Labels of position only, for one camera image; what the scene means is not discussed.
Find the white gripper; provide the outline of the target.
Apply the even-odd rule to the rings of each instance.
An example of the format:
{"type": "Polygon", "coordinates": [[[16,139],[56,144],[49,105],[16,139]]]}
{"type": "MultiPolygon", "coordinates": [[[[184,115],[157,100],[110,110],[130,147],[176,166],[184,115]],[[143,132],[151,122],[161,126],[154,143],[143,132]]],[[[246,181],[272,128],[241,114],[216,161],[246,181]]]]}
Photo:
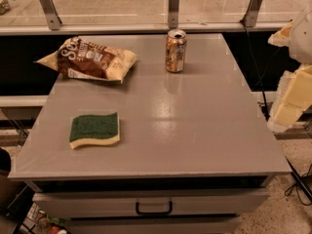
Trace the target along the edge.
{"type": "Polygon", "coordinates": [[[272,34],[268,43],[288,47],[290,57],[302,64],[295,72],[285,71],[270,109],[268,128],[283,133],[312,105],[312,4],[272,34]]]}

